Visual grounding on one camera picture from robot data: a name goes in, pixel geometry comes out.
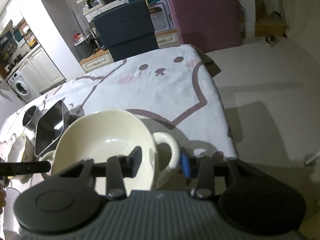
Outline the cream two-handled bowl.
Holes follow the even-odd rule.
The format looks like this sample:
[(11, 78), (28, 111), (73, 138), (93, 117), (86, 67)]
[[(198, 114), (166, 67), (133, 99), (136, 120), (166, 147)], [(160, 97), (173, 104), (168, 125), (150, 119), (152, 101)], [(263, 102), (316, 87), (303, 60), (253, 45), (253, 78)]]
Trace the cream two-handled bowl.
[(66, 129), (56, 149), (40, 159), (52, 161), (50, 174), (54, 175), (82, 159), (104, 163), (115, 155), (129, 155), (136, 146), (142, 149), (142, 162), (135, 178), (124, 179), (127, 193), (160, 188), (178, 167), (178, 142), (168, 133), (150, 132), (142, 120), (125, 110), (81, 117)]

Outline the round steel bowl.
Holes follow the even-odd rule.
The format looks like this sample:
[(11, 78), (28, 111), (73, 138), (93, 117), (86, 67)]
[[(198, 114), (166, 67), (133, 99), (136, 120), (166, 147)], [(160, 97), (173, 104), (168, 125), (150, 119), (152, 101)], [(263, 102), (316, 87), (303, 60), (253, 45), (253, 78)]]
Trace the round steel bowl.
[(24, 128), (35, 132), (37, 123), (42, 116), (42, 112), (37, 106), (31, 106), (24, 114), (22, 125)]

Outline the rectangular steel container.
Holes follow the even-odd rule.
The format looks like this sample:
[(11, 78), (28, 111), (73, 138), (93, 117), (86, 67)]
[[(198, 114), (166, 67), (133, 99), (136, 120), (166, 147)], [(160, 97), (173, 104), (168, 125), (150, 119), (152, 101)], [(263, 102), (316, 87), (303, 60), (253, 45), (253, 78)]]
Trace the rectangular steel container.
[(37, 158), (56, 149), (65, 130), (71, 124), (71, 116), (62, 100), (56, 102), (39, 119), (36, 127), (34, 155)]

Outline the cartoon bear tablecloth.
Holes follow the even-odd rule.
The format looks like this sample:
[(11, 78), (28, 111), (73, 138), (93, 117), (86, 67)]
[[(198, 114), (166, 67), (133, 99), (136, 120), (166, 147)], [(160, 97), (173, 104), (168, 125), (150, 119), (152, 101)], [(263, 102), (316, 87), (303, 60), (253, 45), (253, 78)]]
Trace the cartoon bear tablecloth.
[[(125, 110), (150, 132), (168, 133), (192, 156), (234, 157), (234, 144), (212, 74), (217, 66), (190, 45), (123, 59), (64, 83), (31, 102), (42, 114), (62, 100), (71, 124), (83, 116)], [(106, 198), (106, 178), (81, 161), (22, 191), (11, 204), (20, 232), (12, 239), (230, 239), (238, 231), (212, 199), (188, 191), (133, 190)]]

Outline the white washing machine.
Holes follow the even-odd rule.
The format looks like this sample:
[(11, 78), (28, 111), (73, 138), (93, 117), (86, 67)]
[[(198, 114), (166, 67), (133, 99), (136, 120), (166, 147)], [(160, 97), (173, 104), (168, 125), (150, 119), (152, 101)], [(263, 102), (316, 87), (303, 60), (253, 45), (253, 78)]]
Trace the white washing machine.
[(25, 103), (30, 103), (41, 95), (20, 70), (16, 70), (7, 79), (7, 83)]

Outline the white kitchen cabinet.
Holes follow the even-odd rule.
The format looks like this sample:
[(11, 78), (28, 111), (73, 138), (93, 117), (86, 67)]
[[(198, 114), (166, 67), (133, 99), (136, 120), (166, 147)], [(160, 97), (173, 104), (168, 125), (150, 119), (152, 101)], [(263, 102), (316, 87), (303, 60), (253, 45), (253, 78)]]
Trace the white kitchen cabinet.
[(38, 93), (47, 91), (66, 80), (40, 44), (23, 58), (18, 70)]

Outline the grey trash bin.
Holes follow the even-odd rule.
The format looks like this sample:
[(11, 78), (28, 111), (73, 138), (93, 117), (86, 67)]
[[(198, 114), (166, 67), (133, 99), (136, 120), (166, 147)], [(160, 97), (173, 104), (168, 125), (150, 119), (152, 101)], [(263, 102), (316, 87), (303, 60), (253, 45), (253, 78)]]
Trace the grey trash bin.
[(80, 53), (83, 59), (92, 56), (95, 52), (95, 40), (91, 35), (87, 37), (82, 37), (78, 42), (74, 43), (75, 48)]

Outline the low white drawer cabinet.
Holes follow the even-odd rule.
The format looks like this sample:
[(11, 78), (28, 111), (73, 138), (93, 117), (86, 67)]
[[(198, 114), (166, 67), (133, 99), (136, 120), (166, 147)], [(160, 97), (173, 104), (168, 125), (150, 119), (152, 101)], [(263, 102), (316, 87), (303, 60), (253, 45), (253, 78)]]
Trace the low white drawer cabinet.
[[(181, 43), (178, 39), (178, 34), (176, 30), (164, 31), (162, 33), (157, 33), (155, 35), (157, 46), (159, 49), (176, 47)], [(155, 48), (150, 48), (148, 45), (142, 46), (142, 50), (138, 48), (133, 48), (133, 46), (125, 46), (126, 50), (124, 51), (115, 51), (115, 50), (102, 50), (98, 49), (94, 54), (84, 60), (80, 61), (80, 66), (83, 70), (88, 73), (97, 68), (104, 67), (108, 64), (113, 63), (114, 61), (119, 61), (122, 59), (127, 59), (129, 57), (139, 55), (150, 50), (155, 50)]]

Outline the dark blue cushion chair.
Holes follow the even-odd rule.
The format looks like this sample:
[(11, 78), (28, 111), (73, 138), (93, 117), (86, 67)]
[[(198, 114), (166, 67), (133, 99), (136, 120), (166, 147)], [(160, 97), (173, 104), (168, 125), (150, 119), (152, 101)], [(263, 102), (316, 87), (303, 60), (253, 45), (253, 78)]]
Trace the dark blue cushion chair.
[(155, 30), (144, 0), (112, 8), (93, 19), (103, 45), (108, 50), (124, 51), (125, 46), (142, 50), (142, 46), (158, 49)]

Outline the maroon cushion chair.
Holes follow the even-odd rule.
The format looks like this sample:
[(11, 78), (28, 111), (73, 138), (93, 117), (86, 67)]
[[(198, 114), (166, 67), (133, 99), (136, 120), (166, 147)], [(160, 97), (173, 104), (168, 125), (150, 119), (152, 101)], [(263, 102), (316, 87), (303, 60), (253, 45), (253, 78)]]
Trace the maroon cushion chair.
[(203, 52), (242, 44), (237, 0), (168, 0), (181, 44)]

